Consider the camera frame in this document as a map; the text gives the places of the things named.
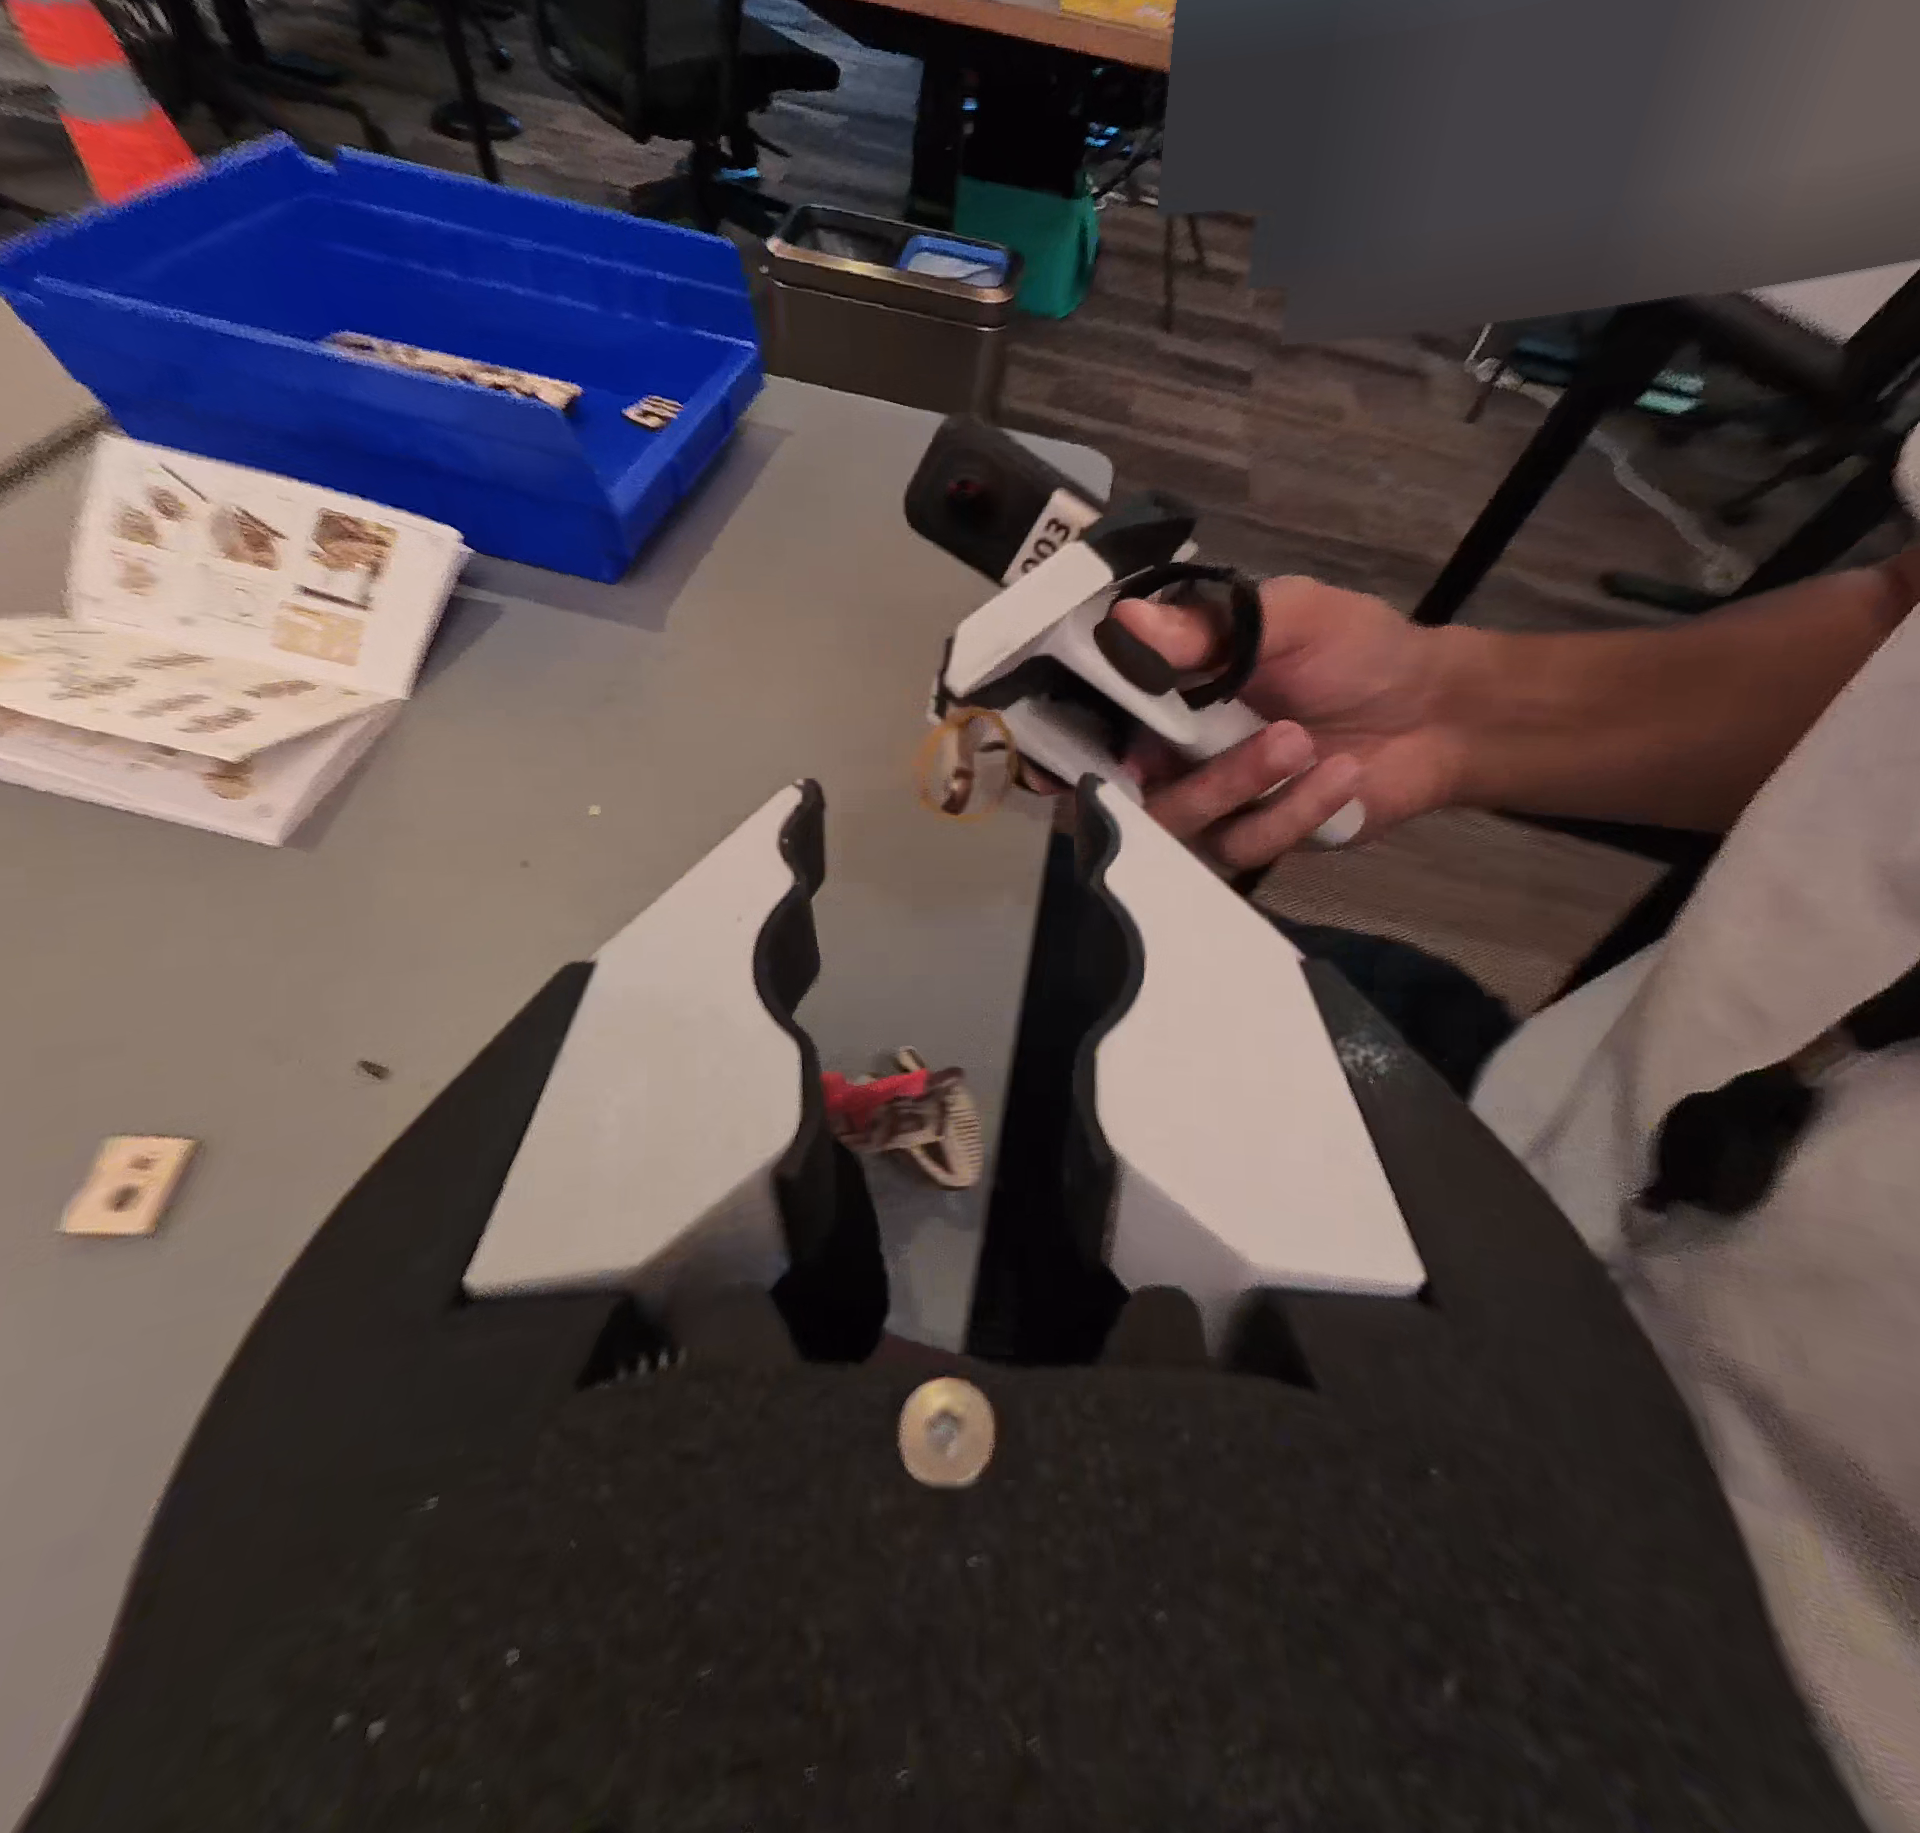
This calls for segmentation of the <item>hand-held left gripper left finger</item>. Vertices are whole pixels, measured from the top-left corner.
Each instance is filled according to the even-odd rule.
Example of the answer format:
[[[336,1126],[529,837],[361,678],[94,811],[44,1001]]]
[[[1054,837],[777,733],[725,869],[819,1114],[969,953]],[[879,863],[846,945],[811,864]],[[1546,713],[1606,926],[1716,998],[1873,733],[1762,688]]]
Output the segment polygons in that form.
[[[874,1200],[797,1018],[822,882],[824,794],[804,778],[603,945],[467,1300],[622,1293],[667,1323],[757,1292],[804,1359],[874,1356],[890,1314]]]

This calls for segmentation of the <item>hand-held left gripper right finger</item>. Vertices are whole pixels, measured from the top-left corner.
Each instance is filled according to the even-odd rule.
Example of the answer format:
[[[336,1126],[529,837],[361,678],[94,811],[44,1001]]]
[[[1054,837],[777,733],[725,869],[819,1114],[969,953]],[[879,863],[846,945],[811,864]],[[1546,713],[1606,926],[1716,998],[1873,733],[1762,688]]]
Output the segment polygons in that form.
[[[1114,783],[1048,851],[969,1348],[1090,1364],[1174,1288],[1234,1352],[1282,1296],[1412,1300],[1428,1270],[1291,940]]]

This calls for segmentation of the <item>red and wooden small assembly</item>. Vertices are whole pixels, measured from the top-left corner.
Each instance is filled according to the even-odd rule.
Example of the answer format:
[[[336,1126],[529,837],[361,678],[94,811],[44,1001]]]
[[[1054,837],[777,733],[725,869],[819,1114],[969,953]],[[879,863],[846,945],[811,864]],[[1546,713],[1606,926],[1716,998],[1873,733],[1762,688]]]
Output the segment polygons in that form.
[[[969,1191],[986,1171],[988,1150],[972,1086],[958,1067],[933,1067],[916,1048],[898,1048],[890,1070],[822,1073],[824,1121],[857,1155],[905,1155],[931,1184]]]

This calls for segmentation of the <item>wooden ring gear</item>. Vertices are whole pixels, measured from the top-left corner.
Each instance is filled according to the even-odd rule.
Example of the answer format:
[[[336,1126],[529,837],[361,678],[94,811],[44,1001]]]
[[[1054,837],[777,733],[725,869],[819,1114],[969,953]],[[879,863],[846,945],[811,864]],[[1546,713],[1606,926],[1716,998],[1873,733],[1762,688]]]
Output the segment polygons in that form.
[[[916,795],[941,819],[983,821],[1017,789],[1019,756],[996,709],[949,709],[916,758]]]

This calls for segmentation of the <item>person's right forearm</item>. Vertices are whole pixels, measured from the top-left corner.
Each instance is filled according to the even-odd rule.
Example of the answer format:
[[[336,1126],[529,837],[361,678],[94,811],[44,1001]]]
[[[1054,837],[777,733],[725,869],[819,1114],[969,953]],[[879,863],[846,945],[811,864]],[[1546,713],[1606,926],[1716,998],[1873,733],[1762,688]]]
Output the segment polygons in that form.
[[[1451,628],[1437,804],[1723,835],[1915,599],[1908,547],[1682,626]]]

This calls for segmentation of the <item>grey desk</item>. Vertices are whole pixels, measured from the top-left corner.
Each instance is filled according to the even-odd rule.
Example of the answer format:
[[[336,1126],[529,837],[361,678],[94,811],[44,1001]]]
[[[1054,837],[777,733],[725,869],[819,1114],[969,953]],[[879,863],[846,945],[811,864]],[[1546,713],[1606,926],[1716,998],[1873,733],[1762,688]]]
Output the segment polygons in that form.
[[[963,1067],[996,1151],[1048,809],[916,798],[931,673],[986,584],[903,496],[937,419],[772,378],[634,573],[474,555],[419,687],[301,837],[5,789],[5,1829],[257,1313],[539,985],[763,802],[827,804],[804,1028]],[[104,1140],[188,1137],[152,1237],[64,1237]]]

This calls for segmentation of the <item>person's right hand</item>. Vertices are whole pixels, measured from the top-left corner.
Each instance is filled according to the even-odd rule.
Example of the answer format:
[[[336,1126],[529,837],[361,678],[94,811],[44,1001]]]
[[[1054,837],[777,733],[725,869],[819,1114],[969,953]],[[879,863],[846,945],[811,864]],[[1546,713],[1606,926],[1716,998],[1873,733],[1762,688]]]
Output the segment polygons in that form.
[[[1412,626],[1379,599],[1308,577],[1261,585],[1261,658],[1242,703],[1261,730],[1197,764],[1139,743],[1130,774],[1173,839],[1226,875],[1261,871],[1348,814],[1354,835],[1447,811],[1496,764],[1484,642]]]

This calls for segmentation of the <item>metal trash can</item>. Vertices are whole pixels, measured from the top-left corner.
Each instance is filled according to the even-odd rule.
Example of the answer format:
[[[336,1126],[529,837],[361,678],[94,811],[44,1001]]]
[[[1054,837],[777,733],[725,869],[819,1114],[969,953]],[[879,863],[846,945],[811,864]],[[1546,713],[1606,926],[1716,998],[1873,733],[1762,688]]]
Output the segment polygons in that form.
[[[941,417],[1001,417],[1022,262],[1010,246],[797,207],[764,239],[764,366]]]

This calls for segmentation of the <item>green bag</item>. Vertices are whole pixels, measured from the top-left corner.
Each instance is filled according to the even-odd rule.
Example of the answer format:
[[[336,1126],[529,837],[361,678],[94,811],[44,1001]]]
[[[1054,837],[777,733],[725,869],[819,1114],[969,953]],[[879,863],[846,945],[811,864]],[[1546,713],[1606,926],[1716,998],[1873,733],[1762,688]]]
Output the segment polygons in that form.
[[[1019,260],[1016,303],[1022,314],[1066,320],[1086,300],[1099,230],[1084,177],[1068,193],[963,177],[951,225],[958,237],[1001,244]]]

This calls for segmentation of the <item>long wooden strip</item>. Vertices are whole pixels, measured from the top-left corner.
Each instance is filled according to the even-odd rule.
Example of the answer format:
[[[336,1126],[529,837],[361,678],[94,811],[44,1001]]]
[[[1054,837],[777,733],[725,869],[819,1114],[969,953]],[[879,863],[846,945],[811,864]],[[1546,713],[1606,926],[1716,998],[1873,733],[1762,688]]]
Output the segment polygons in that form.
[[[323,347],[339,357],[357,358],[395,372],[415,374],[464,388],[494,390],[559,415],[572,411],[584,392],[578,384],[561,378],[452,357],[368,332],[331,332],[323,337]]]

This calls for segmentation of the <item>rectangular wooden piece with holes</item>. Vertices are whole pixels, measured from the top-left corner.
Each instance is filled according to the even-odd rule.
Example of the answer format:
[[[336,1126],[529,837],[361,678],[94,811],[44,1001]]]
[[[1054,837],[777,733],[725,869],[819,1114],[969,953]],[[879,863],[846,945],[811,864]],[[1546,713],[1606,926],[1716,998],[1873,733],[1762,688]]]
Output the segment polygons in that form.
[[[92,1239],[157,1235],[197,1151],[200,1140],[191,1137],[111,1137],[67,1200],[57,1230]]]

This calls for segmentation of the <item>person's white shirt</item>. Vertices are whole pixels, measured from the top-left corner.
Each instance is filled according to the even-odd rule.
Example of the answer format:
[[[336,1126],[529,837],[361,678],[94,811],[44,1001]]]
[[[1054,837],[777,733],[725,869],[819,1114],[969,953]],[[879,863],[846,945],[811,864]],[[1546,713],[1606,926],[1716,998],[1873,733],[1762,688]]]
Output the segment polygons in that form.
[[[1704,1428],[1870,1829],[1918,1811],[1918,1061],[1846,1059],[1759,1208],[1631,1216],[1661,1119],[1915,969],[1918,633],[1769,776],[1655,945],[1547,1006],[1472,1106],[1618,1279]]]

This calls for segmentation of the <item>closed instruction booklet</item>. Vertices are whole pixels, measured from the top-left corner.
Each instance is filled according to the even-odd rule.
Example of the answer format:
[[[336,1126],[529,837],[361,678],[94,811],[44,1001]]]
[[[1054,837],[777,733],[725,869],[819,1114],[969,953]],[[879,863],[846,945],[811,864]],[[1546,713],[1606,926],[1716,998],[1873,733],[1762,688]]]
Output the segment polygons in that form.
[[[348,784],[398,709],[396,701],[388,701],[234,764],[6,713],[2,781],[113,813],[280,847]]]

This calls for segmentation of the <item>open instruction booklet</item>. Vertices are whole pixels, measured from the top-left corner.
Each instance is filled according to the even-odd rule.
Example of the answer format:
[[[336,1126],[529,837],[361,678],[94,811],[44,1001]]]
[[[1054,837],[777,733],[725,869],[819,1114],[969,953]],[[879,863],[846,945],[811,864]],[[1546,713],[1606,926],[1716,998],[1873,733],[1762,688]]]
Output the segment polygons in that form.
[[[243,766],[411,698],[462,536],[122,435],[99,439],[64,611],[2,626],[2,708]]]

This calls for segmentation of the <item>blue plastic bin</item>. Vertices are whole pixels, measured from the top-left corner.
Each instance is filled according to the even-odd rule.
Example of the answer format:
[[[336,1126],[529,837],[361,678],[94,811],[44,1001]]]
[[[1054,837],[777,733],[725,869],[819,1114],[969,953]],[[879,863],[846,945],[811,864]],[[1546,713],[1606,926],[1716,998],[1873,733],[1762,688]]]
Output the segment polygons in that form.
[[[764,384],[718,237],[342,151],[251,141],[5,244],[5,300],[119,431],[614,584]],[[368,332],[578,384],[568,415],[346,358]],[[619,410],[682,399],[649,435]]]

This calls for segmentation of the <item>orange grey striped cone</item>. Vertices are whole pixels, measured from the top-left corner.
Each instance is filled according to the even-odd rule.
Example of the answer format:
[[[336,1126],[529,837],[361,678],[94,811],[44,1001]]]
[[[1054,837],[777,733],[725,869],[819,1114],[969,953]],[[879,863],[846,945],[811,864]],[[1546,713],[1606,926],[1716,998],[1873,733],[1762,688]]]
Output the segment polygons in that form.
[[[200,170],[197,155],[141,85],[92,0],[5,0],[5,7],[44,75],[97,201],[118,207]]]

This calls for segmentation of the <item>black metal table frame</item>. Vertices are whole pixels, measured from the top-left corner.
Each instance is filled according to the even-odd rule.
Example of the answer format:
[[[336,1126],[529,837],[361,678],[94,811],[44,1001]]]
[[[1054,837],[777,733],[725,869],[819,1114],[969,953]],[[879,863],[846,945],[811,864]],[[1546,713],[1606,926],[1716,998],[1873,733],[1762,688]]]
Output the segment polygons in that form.
[[[1728,595],[1609,573],[1606,595],[1698,615],[1826,573],[1899,513],[1896,464],[1915,444],[1915,266],[1879,266],[1806,283],[1721,296],[1662,299],[1615,309],[1521,456],[1504,475],[1452,558],[1409,611],[1444,626],[1491,574],[1554,482],[1614,411],[1645,394],[1685,352],[1731,365],[1812,423],[1812,447],[1723,509],[1739,522],[1803,476],[1853,462],[1831,501]]]

